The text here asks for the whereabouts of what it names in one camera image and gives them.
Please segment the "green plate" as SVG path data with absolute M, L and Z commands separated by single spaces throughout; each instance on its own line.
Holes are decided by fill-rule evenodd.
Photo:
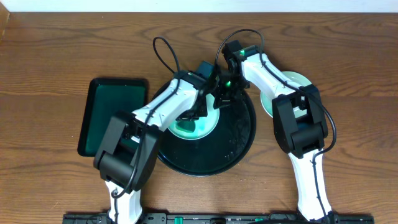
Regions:
M 206 95 L 207 116 L 200 117 L 198 120 L 192 120 L 196 124 L 193 133 L 185 133 L 177 130 L 176 124 L 178 121 L 173 121 L 168 130 L 176 137 L 184 140 L 197 140 L 209 135 L 216 128 L 220 118 L 220 110 L 213 107 L 214 101 L 215 97 L 212 94 Z
M 297 73 L 297 72 L 291 72 L 291 71 L 284 71 L 282 72 L 287 78 L 291 79 L 292 81 L 301 84 L 302 86 L 307 86 L 311 84 L 311 81 L 307 79 L 305 76 Z M 261 92 L 261 104 L 266 113 L 272 118 L 272 102 L 270 99 L 266 97 L 266 95 Z M 299 118 L 305 114 L 307 114 L 307 110 L 301 110 L 299 107 L 295 107 L 293 109 L 294 115 L 296 118 Z

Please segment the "green sponge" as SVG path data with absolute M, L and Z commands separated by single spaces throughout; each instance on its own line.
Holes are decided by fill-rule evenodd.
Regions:
M 185 133 L 193 133 L 195 131 L 196 124 L 192 120 L 181 120 L 176 124 L 176 129 L 179 131 L 183 131 Z

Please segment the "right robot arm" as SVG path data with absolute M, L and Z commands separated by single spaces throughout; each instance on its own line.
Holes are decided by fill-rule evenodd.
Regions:
M 323 177 L 323 154 L 336 139 L 336 125 L 318 88 L 299 76 L 290 78 L 272 64 L 262 47 L 243 47 L 237 40 L 217 51 L 228 64 L 224 89 L 231 93 L 252 83 L 260 89 L 263 108 L 273 119 L 274 136 L 289 156 L 298 190 L 298 210 L 308 222 L 330 223 L 331 205 Z

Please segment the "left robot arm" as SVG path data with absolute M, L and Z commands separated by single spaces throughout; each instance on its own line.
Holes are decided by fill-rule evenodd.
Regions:
M 111 199 L 108 223 L 137 223 L 142 215 L 141 188 L 152 174 L 164 131 L 218 85 L 215 72 L 208 76 L 181 70 L 169 86 L 144 107 L 118 111 L 108 124 L 94 158 Z

